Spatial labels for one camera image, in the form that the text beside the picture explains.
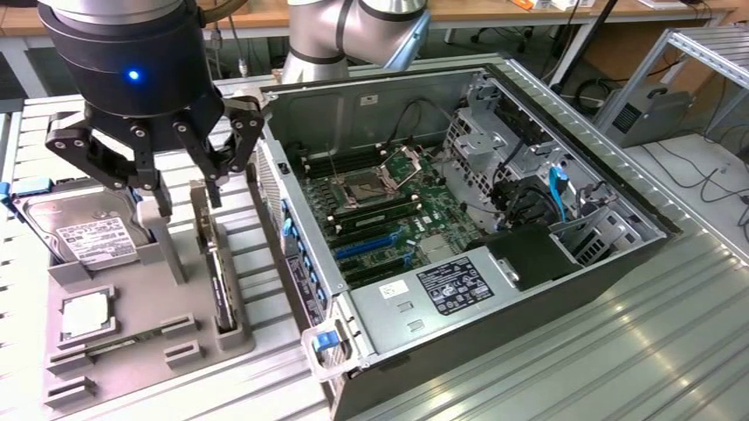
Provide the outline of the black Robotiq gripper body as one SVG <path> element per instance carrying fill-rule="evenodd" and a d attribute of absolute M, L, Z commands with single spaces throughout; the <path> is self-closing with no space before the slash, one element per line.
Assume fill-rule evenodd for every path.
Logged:
<path fill-rule="evenodd" d="M 198 9 L 176 9 L 130 25 L 98 25 L 39 10 L 58 54 L 91 107 L 90 124 L 127 132 L 144 120 L 160 129 L 184 115 L 212 130 L 223 103 L 210 77 Z"/>

